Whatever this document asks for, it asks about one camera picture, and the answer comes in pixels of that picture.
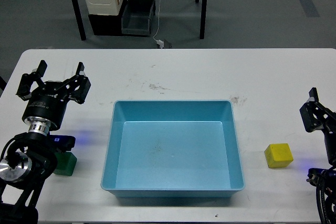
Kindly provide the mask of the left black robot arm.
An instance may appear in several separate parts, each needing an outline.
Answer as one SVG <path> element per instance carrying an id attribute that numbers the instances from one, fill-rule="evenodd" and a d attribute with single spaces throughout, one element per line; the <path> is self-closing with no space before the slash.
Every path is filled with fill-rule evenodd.
<path id="1" fill-rule="evenodd" d="M 82 62 L 64 81 L 43 81 L 46 69 L 41 60 L 37 69 L 22 75 L 18 86 L 17 96 L 28 102 L 22 120 L 29 129 L 10 139 L 1 152 L 1 192 L 12 186 L 22 193 L 14 204 L 1 202 L 1 223 L 37 223 L 36 204 L 45 180 L 52 173 L 72 175 L 77 162 L 71 152 L 75 137 L 51 132 L 60 129 L 69 101 L 84 103 L 91 83 Z"/>

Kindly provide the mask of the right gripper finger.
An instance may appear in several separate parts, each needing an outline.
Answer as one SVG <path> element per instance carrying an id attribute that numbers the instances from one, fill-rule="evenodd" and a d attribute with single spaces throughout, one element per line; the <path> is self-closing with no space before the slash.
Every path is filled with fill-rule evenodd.
<path id="1" fill-rule="evenodd" d="M 335 112 L 319 102 L 317 88 L 309 91 L 309 99 L 300 108 L 300 115 L 307 132 L 322 130 L 335 132 Z"/>

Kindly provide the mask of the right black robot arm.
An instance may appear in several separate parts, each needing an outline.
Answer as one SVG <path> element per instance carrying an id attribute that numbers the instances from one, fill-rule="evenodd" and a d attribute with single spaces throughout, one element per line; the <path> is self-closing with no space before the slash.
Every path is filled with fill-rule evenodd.
<path id="1" fill-rule="evenodd" d="M 310 168 L 307 182 L 316 188 L 317 210 L 321 223 L 335 223 L 335 112 L 319 102 L 317 88 L 300 108 L 306 132 L 321 131 L 327 152 L 328 169 Z"/>

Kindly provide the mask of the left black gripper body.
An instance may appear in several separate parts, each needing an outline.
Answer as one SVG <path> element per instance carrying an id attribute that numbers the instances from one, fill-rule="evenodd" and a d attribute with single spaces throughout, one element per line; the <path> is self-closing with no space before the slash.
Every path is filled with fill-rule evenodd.
<path id="1" fill-rule="evenodd" d="M 27 100 L 27 106 L 22 120 L 28 124 L 33 120 L 46 120 L 50 122 L 50 131 L 60 129 L 67 102 L 59 97 L 60 81 L 47 81 L 45 87 L 37 87 L 31 91 L 32 95 Z"/>

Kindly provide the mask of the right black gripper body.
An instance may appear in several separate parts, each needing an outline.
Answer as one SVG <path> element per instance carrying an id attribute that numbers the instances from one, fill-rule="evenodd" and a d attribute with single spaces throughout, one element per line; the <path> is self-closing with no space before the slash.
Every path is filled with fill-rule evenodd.
<path id="1" fill-rule="evenodd" d="M 330 165 L 335 166 L 335 123 L 328 120 L 323 124 L 324 143 Z"/>

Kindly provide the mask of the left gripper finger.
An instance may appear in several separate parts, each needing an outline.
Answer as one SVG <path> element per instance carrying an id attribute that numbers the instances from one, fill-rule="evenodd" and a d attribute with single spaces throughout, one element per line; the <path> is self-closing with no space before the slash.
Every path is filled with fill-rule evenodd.
<path id="1" fill-rule="evenodd" d="M 47 69 L 47 63 L 41 60 L 37 69 L 33 70 L 30 74 L 24 73 L 21 77 L 18 90 L 16 95 L 23 101 L 27 101 L 32 97 L 31 87 L 34 82 L 38 84 L 39 87 L 44 88 L 45 85 L 42 81 L 42 77 Z"/>
<path id="2" fill-rule="evenodd" d="M 78 63 L 74 76 L 61 83 L 59 88 L 59 97 L 63 101 L 75 101 L 83 104 L 91 87 L 89 78 L 84 73 L 84 64 Z"/>

